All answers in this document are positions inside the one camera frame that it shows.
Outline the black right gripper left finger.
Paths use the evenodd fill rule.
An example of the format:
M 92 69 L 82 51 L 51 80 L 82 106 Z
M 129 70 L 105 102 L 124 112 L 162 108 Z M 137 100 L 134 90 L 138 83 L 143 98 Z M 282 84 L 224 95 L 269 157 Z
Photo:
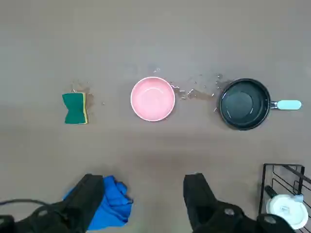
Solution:
M 1 215 L 0 231 L 2 233 L 85 233 L 103 196 L 103 177 L 86 174 L 59 202 L 46 203 L 34 199 L 1 201 L 1 206 L 34 203 L 39 207 L 20 221 L 15 221 L 12 215 Z

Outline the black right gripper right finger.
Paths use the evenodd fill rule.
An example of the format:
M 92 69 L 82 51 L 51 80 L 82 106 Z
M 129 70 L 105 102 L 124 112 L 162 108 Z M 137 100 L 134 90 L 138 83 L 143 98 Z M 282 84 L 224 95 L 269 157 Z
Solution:
M 202 173 L 184 177 L 183 196 L 194 233 L 293 233 L 281 217 L 260 214 L 254 220 L 236 205 L 216 199 Z

